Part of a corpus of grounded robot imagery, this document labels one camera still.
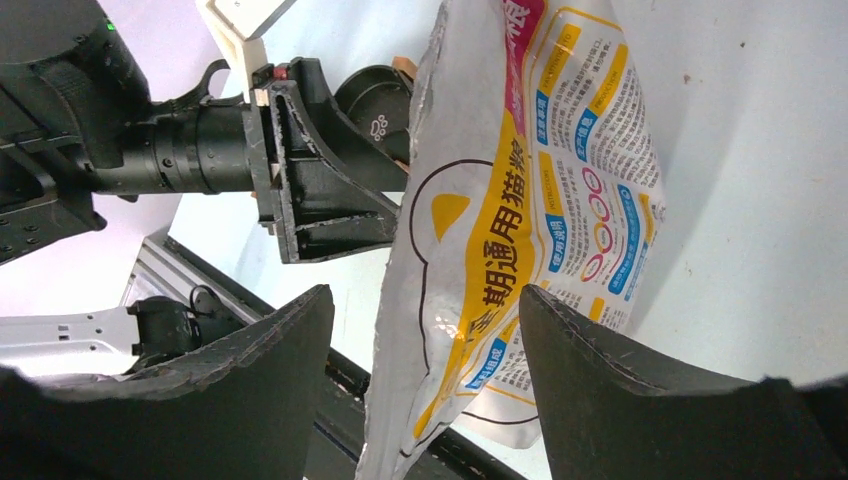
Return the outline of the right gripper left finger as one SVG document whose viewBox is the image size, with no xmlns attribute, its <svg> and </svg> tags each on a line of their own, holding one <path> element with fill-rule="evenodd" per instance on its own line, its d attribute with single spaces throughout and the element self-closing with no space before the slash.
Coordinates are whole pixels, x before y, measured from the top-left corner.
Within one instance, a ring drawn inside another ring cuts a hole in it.
<svg viewBox="0 0 848 480">
<path fill-rule="evenodd" d="M 260 321 L 124 381 L 1 372 L 5 479 L 300 479 L 334 304 L 317 285 Z"/>
</svg>

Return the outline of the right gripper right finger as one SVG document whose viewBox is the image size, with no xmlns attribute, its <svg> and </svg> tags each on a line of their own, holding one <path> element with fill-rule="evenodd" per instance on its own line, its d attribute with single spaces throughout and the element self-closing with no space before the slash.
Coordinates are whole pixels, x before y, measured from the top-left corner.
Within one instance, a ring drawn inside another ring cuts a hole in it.
<svg viewBox="0 0 848 480">
<path fill-rule="evenodd" d="M 520 327 L 556 479 L 843 479 L 847 379 L 747 381 L 660 353 L 542 288 Z"/>
</svg>

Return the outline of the black pet bowl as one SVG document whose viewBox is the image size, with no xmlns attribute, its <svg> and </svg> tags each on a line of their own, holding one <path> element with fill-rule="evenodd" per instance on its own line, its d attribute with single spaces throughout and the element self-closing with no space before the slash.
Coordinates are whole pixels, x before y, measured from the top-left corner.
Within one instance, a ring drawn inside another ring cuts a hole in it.
<svg viewBox="0 0 848 480">
<path fill-rule="evenodd" d="M 410 105 L 413 79 L 387 65 L 364 67 L 348 77 L 335 92 L 340 110 L 356 128 L 405 166 L 410 163 Z"/>
</svg>

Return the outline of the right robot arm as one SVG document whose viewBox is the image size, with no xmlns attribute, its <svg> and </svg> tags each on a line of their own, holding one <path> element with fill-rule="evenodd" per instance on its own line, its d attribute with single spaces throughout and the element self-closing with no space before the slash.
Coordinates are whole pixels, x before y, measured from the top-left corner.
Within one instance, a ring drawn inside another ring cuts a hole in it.
<svg viewBox="0 0 848 480">
<path fill-rule="evenodd" d="M 843 479 L 847 381 L 710 372 L 537 287 L 520 300 L 555 479 Z M 351 479 L 364 374 L 330 289 L 261 319 L 166 297 L 1 322 L 5 479 Z"/>
</svg>

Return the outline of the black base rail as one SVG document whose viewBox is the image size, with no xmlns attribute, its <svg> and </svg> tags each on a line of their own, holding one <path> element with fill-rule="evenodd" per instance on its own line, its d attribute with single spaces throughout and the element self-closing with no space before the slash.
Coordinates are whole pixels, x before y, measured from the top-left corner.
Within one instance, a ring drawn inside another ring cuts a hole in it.
<svg viewBox="0 0 848 480">
<path fill-rule="evenodd" d="M 255 315 L 281 307 L 314 285 L 327 286 L 335 318 L 315 424 L 306 459 L 306 479 L 519 479 L 501 456 L 456 432 L 442 418 L 417 433 L 416 388 L 426 369 L 401 356 L 401 372 L 383 332 L 382 293 L 390 253 L 367 251 L 321 263 L 283 264 L 260 240 L 222 265 L 167 236 L 164 249 L 210 280 L 238 307 Z"/>
</svg>

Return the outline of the cat food bag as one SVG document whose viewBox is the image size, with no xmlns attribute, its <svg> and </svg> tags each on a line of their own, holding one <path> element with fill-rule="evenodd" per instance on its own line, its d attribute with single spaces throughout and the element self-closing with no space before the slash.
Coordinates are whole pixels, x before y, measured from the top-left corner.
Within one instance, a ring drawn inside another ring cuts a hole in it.
<svg viewBox="0 0 848 480">
<path fill-rule="evenodd" d="M 541 426 L 522 340 L 537 285 L 629 321 L 664 218 L 643 92 L 609 1 L 445 1 L 415 78 L 383 332 L 438 418 L 510 448 Z"/>
</svg>

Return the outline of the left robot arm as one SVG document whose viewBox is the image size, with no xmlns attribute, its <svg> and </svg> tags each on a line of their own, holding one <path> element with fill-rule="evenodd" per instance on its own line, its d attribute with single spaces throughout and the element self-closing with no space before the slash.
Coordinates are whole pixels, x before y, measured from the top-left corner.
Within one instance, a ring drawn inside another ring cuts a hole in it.
<svg viewBox="0 0 848 480">
<path fill-rule="evenodd" d="M 201 1 L 221 58 L 154 101 L 96 1 L 1 5 L 1 259 L 100 231 L 95 195 L 250 192 L 285 263 L 392 243 L 408 157 L 342 109 L 320 62 L 268 61 L 286 1 Z"/>
</svg>

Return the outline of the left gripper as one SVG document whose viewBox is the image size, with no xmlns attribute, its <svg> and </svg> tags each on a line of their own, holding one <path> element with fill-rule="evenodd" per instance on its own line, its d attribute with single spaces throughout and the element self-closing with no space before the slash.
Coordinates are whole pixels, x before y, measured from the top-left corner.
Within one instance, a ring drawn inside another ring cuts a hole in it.
<svg viewBox="0 0 848 480">
<path fill-rule="evenodd" d="M 243 112 L 259 223 L 274 229 L 285 264 L 318 263 L 391 245 L 406 174 L 340 110 L 321 62 L 288 64 L 295 89 L 278 89 L 275 65 L 256 70 Z"/>
</svg>

